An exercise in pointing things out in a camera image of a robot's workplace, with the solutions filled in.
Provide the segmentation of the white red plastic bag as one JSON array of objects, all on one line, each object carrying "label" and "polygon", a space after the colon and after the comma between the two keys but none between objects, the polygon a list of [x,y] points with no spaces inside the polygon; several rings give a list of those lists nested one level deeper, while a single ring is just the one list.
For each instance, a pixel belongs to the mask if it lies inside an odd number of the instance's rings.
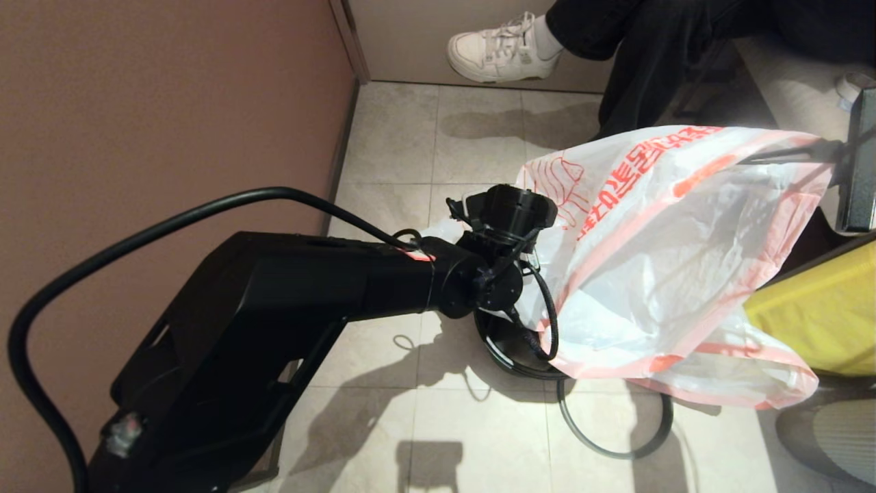
[{"label": "white red plastic bag", "polygon": [[790,193],[789,164],[741,166],[801,147],[803,132],[670,125],[526,162],[514,184],[554,201],[534,246],[537,281],[515,304],[527,341],[575,379],[644,379],[695,352],[782,267],[819,206]]}]

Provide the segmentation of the used white pink-rimmed trash bag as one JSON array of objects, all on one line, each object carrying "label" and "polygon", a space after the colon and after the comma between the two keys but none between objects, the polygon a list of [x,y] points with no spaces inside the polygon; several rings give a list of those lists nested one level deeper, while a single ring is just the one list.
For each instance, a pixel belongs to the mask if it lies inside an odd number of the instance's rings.
[{"label": "used white pink-rimmed trash bag", "polygon": [[697,405],[752,409],[797,405],[819,387],[801,356],[754,327],[742,307],[681,362],[629,382]]}]

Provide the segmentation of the yellow plastic bag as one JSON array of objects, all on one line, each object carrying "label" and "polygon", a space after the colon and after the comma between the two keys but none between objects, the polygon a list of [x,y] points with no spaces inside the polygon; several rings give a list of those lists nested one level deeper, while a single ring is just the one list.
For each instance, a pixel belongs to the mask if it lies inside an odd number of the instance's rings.
[{"label": "yellow plastic bag", "polygon": [[876,241],[761,288],[744,307],[814,370],[876,377]]}]

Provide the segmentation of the black round trash bin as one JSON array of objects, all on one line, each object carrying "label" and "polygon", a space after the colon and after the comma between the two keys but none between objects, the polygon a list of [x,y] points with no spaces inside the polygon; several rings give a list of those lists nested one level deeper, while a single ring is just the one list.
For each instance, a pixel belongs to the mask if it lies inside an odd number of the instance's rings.
[{"label": "black round trash bin", "polygon": [[536,357],[526,340],[525,330],[518,324],[483,311],[475,312],[474,320],[482,343],[498,368],[517,377],[539,381],[566,380],[567,375]]}]

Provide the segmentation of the beige upholstered bench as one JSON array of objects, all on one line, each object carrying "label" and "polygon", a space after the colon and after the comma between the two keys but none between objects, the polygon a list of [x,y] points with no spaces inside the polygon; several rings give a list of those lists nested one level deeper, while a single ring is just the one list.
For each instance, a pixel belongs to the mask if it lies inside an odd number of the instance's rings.
[{"label": "beige upholstered bench", "polygon": [[[802,146],[820,138],[846,143],[852,106],[841,104],[835,91],[836,79],[847,72],[876,79],[876,69],[808,58],[767,37],[743,38],[735,46],[780,129],[803,132]],[[820,194],[820,206],[835,231],[839,162],[792,163],[783,171],[788,192],[807,194],[808,208],[814,207],[814,195]]]}]

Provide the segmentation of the white round object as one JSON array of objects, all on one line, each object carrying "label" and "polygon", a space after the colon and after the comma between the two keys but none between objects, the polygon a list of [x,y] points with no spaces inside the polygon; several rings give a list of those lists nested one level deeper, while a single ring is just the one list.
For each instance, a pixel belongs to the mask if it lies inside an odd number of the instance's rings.
[{"label": "white round object", "polygon": [[851,108],[865,88],[876,88],[876,79],[860,72],[847,72],[836,79],[835,91],[841,104]]}]

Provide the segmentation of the black trousers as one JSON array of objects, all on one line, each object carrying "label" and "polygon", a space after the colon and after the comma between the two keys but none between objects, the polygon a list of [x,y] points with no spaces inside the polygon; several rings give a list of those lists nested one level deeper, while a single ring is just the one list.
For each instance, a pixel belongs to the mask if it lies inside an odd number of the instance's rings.
[{"label": "black trousers", "polygon": [[876,0],[556,0],[564,52],[613,60],[595,138],[653,125],[718,40],[776,36],[814,59],[876,65]]}]

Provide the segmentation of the grey ribbed rounded object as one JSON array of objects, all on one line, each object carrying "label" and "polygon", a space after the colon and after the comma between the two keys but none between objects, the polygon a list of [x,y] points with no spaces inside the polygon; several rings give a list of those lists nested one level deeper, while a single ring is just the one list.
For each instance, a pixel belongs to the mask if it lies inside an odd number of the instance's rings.
[{"label": "grey ribbed rounded object", "polygon": [[876,493],[876,399],[788,408],[775,427],[805,467]]}]

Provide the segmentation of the white sock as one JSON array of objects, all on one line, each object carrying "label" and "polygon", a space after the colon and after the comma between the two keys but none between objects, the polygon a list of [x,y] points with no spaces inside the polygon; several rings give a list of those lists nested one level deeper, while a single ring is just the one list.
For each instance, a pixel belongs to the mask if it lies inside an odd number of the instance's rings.
[{"label": "white sock", "polygon": [[534,20],[534,44],[536,55],[540,60],[554,59],[564,51],[564,47],[548,26],[545,15],[538,16]]}]

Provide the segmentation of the white sneaker with grey laces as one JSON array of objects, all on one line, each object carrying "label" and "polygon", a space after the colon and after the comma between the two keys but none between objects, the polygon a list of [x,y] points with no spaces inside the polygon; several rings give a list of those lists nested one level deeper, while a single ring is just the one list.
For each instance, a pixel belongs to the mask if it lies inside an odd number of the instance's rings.
[{"label": "white sneaker with grey laces", "polygon": [[551,60],[537,57],[536,18],[533,13],[524,12],[495,28],[454,35],[447,46],[451,69],[480,84],[547,78],[556,69],[561,54]]}]

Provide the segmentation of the grey-brown door frame post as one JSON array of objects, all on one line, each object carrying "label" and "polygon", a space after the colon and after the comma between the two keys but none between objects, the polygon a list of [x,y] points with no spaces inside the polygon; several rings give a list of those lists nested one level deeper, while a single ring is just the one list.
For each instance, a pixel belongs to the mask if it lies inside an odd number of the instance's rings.
[{"label": "grey-brown door frame post", "polygon": [[328,0],[328,2],[331,5],[335,24],[337,24],[354,75],[361,85],[369,84],[372,78],[357,34],[357,26],[350,4],[348,0]]}]

